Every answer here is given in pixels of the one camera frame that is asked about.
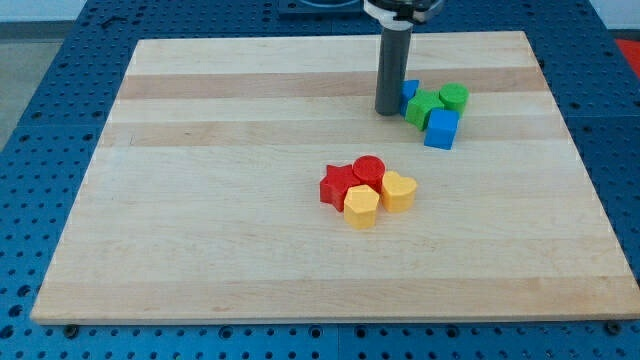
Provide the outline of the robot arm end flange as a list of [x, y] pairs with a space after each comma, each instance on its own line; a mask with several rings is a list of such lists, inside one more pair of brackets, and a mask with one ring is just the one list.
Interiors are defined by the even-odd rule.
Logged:
[[404, 31], [438, 15], [445, 0], [364, 0], [363, 10], [384, 28]]

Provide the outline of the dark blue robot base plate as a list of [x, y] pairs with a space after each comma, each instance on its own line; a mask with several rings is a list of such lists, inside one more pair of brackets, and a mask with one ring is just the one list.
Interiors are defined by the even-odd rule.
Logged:
[[362, 0], [277, 0], [280, 18], [350, 16], [362, 12]]

